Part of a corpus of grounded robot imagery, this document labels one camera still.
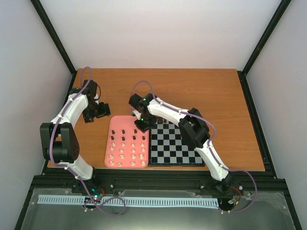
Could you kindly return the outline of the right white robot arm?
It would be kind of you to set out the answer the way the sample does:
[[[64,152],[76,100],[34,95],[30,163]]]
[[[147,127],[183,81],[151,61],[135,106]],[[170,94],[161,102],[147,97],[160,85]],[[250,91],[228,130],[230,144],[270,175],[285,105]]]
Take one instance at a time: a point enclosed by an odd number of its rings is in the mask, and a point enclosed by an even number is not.
[[[142,132],[152,128],[159,117],[176,125],[184,144],[198,152],[207,165],[214,189],[223,195],[229,191],[234,178],[213,146],[209,122],[205,121],[196,108],[181,109],[151,93],[143,98],[136,93],[132,94],[129,105],[132,107],[133,115],[137,117],[134,123]]]

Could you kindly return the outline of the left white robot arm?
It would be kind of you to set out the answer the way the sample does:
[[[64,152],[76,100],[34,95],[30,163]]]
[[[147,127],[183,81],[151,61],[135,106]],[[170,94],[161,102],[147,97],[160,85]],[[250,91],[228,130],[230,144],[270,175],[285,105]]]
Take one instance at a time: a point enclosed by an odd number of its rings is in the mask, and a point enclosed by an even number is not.
[[[80,116],[85,123],[95,118],[111,115],[109,105],[99,102],[96,95],[100,88],[93,80],[85,80],[81,88],[73,88],[59,114],[49,123],[40,126],[43,157],[54,166],[70,171],[76,179],[82,179],[89,193],[96,192],[100,181],[93,177],[94,168],[80,155],[80,146],[74,127]]]

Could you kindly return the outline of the pink plastic tray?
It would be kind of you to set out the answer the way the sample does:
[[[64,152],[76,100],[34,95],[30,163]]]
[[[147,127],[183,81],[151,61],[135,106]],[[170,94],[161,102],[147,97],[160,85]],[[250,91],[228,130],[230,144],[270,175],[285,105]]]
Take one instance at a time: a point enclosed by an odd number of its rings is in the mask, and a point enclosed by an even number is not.
[[[149,131],[145,133],[141,132],[134,124],[134,121],[137,120],[136,117],[130,115],[117,115],[111,118],[108,139],[106,145],[105,153],[105,166],[112,169],[143,169],[148,165],[149,162]],[[142,166],[141,162],[145,161],[146,165]]]

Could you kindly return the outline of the black and white chessboard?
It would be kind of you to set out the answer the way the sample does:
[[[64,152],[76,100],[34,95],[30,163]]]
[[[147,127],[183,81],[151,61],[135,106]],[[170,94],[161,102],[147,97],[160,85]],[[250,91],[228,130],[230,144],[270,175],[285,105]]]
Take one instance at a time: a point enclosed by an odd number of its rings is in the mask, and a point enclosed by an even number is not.
[[[150,166],[204,166],[198,154],[183,144],[179,128],[163,118],[158,118],[150,131]]]

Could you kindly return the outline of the black aluminium base frame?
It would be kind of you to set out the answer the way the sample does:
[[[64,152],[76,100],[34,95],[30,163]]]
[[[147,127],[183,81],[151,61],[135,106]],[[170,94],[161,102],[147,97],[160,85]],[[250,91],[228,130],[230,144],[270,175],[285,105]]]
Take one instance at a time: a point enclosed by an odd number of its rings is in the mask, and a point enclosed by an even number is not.
[[[238,78],[243,90],[243,95],[247,104],[251,123],[254,128],[257,143],[260,149],[261,157],[265,166],[264,172],[253,172],[258,192],[282,192],[285,196],[287,208],[291,216],[291,222],[294,228],[300,230],[299,222],[293,201],[290,196],[287,184],[284,179],[277,178],[272,158],[265,140],[259,117],[256,112],[249,85],[246,79],[246,73],[238,71]],[[143,191],[146,188],[157,191],[158,189],[180,189],[195,188],[196,180],[203,179],[207,181],[209,174],[207,172],[183,172],[175,170],[174,172],[166,172],[162,170],[147,172],[111,172],[110,170],[99,170],[98,172],[103,178],[111,178],[114,180],[115,191],[120,189],[133,189]],[[15,229],[21,230],[26,228],[26,218],[30,215],[30,199],[38,189],[63,189],[68,188],[72,184],[72,177],[67,173],[61,173],[56,169],[43,168],[41,175],[35,176],[31,183],[29,192],[25,199],[22,211],[17,220]]]

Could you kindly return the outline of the left black frame post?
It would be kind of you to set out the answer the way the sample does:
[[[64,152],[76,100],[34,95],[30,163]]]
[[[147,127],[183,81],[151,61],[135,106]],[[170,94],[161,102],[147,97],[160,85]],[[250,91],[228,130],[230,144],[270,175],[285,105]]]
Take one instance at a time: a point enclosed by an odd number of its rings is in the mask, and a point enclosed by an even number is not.
[[[54,45],[56,46],[59,54],[61,55],[64,63],[66,64],[71,75],[75,75],[77,70],[75,69],[66,49],[64,48],[48,14],[46,13],[42,3],[40,0],[30,0],[32,6],[34,7],[36,13],[38,14],[41,22],[46,28],[50,38],[52,39]]]

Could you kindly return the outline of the black frame post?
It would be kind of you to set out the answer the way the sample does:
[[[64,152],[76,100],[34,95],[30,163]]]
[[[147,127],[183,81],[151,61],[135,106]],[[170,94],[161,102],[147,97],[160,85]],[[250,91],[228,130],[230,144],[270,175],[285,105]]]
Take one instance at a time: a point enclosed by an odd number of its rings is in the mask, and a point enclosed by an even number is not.
[[[266,45],[267,41],[269,40],[270,36],[272,35],[274,29],[278,25],[279,21],[281,20],[283,14],[287,10],[288,6],[290,5],[291,0],[282,0],[280,1],[277,9],[275,10],[273,16],[271,17],[269,23],[267,24],[264,32],[262,33],[259,41],[257,42],[253,52],[251,53],[248,61],[246,62],[243,70],[242,75],[246,77],[251,70],[252,66],[254,65],[255,61],[257,60],[258,56],[260,55],[262,49]]]
[[[38,14],[41,22],[46,28],[50,38],[52,39],[54,45],[56,46],[59,54],[61,55],[64,63],[66,64],[71,75],[75,75],[77,70],[75,69],[66,49],[64,48],[48,14],[46,13],[42,3],[40,0],[30,0],[32,6],[34,7],[36,13]]]

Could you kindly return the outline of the right black frame post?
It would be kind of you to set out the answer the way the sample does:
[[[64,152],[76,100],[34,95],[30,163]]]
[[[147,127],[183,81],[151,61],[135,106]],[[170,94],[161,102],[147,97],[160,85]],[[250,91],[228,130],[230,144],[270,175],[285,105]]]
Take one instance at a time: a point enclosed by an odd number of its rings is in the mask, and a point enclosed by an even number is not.
[[[259,41],[257,42],[253,52],[251,53],[248,61],[246,62],[243,70],[242,75],[246,77],[251,70],[252,66],[254,65],[255,61],[257,60],[258,56],[260,55],[262,49],[266,45],[267,41],[269,40],[270,36],[272,35],[274,29],[278,25],[279,21],[281,20],[283,14],[287,10],[288,6],[290,5],[291,0],[282,0],[280,1],[277,9],[275,10],[273,16],[271,17],[269,23],[267,24],[264,32],[262,33]]]

